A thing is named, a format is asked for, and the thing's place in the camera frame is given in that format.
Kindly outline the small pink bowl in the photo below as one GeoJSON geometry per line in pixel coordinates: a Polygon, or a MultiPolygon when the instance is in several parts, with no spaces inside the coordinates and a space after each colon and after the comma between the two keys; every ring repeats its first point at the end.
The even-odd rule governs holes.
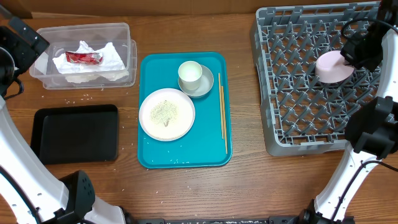
{"type": "Polygon", "coordinates": [[[352,66],[346,65],[344,56],[339,50],[326,52],[318,57],[315,64],[315,75],[322,83],[338,83],[347,79],[354,72],[352,66]]]}

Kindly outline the grey bowl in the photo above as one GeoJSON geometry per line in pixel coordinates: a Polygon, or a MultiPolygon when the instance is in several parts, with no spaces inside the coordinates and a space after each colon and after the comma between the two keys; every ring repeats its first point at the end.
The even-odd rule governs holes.
{"type": "Polygon", "coordinates": [[[180,89],[191,98],[201,98],[207,95],[213,87],[214,76],[209,68],[204,65],[202,67],[202,76],[200,79],[200,86],[196,90],[188,90],[184,87],[182,80],[178,79],[180,89]]]}

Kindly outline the white paper cup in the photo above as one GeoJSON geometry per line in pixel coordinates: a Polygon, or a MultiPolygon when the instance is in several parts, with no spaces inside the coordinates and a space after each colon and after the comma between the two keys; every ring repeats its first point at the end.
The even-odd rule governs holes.
{"type": "Polygon", "coordinates": [[[186,61],[178,68],[178,76],[188,90],[196,90],[200,86],[203,69],[198,62],[186,61]]]}

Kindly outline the white plate with rice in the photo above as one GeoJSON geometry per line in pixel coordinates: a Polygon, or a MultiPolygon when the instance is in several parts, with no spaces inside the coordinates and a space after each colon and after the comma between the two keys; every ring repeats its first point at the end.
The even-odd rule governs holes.
{"type": "Polygon", "coordinates": [[[174,141],[183,137],[194,121],[193,101],[184,92],[174,88],[156,90],[140,105],[141,128],[158,141],[174,141]]]}

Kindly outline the white napkin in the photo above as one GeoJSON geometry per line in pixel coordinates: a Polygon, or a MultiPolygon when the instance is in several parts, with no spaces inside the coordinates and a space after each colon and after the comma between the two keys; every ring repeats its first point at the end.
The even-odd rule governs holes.
{"type": "Polygon", "coordinates": [[[65,78],[69,83],[85,83],[96,80],[99,77],[104,77],[105,79],[113,82],[122,77],[128,76],[128,72],[125,71],[126,67],[112,42],[108,42],[102,49],[93,50],[85,41],[81,40],[79,43],[79,48],[76,51],[67,52],[97,52],[103,56],[102,62],[98,65],[69,63],[66,60],[65,53],[62,53],[59,57],[53,58],[52,61],[59,73],[78,74],[66,76],[65,78]]]}

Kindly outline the red snack wrapper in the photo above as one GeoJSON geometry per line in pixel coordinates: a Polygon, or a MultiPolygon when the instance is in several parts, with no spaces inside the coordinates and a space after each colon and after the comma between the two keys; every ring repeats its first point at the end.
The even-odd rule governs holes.
{"type": "Polygon", "coordinates": [[[69,63],[77,63],[84,65],[98,65],[102,62],[103,56],[100,53],[78,53],[65,52],[66,60],[69,63]]]}

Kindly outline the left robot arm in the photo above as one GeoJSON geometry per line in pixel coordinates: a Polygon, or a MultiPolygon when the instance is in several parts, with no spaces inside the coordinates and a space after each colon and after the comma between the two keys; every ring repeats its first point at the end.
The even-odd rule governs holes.
{"type": "Polygon", "coordinates": [[[53,176],[7,110],[7,89],[17,83],[19,92],[24,91],[19,75],[48,47],[47,40],[16,16],[1,26],[1,195],[18,223],[134,223],[125,209],[96,196],[84,171],[53,176]]]}

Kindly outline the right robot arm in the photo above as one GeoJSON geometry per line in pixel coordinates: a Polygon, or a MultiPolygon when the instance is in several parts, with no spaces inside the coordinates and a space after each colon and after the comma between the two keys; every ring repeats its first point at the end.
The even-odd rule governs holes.
{"type": "Polygon", "coordinates": [[[397,1],[381,1],[368,32],[346,37],[340,56],[317,60],[315,73],[332,77],[347,70],[381,67],[375,98],[351,115],[348,141],[331,179],[292,223],[353,223],[345,216],[350,201],[367,175],[389,154],[397,152],[397,1]]]}

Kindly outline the grey dishwasher rack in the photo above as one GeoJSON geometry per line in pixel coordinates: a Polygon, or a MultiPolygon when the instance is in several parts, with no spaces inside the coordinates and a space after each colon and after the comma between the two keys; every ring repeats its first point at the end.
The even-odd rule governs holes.
{"type": "Polygon", "coordinates": [[[252,57],[261,91],[266,150],[273,156],[343,149],[351,115],[373,100],[381,67],[354,69],[345,80],[322,83],[315,64],[346,37],[367,34],[381,1],[262,7],[251,27],[252,57]]]}

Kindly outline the wooden chopstick left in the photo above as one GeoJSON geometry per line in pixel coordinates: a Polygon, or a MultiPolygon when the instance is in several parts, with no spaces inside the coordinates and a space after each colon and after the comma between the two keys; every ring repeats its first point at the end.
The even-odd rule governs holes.
{"type": "Polygon", "coordinates": [[[221,96],[221,75],[218,73],[218,91],[219,91],[219,103],[220,103],[220,120],[221,120],[221,136],[224,139],[224,127],[223,127],[223,106],[221,96]]]}

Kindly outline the teal plastic tray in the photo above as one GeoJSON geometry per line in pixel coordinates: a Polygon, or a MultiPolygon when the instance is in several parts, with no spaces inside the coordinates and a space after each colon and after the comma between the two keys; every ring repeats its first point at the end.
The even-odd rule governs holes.
{"type": "Polygon", "coordinates": [[[233,152],[226,61],[218,52],[190,52],[148,55],[141,62],[139,101],[163,88],[178,89],[178,68],[193,60],[209,68],[215,82],[210,92],[193,99],[195,121],[189,132],[174,141],[158,141],[142,128],[137,130],[137,158],[148,169],[223,166],[233,152]],[[221,136],[218,73],[224,88],[228,154],[221,136]]]}

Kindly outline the clear plastic bin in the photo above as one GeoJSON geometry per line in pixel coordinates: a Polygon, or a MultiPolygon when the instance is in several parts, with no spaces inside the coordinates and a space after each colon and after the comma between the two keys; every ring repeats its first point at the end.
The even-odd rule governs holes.
{"type": "Polygon", "coordinates": [[[133,86],[137,46],[126,23],[86,24],[37,31],[50,46],[30,67],[48,90],[133,86]]]}

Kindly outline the black plastic tray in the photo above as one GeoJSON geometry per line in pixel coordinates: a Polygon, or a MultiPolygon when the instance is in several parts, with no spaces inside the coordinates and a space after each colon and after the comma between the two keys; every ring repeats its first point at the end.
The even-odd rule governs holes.
{"type": "Polygon", "coordinates": [[[118,131],[115,105],[44,108],[34,116],[30,147],[45,165],[114,161],[118,131]]]}

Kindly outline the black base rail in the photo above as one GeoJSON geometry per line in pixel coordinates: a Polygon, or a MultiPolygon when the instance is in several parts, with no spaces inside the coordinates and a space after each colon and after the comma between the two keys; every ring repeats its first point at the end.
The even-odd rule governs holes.
{"type": "Polygon", "coordinates": [[[163,218],[138,219],[136,224],[296,224],[298,216],[270,216],[268,218],[165,220],[163,218]]]}

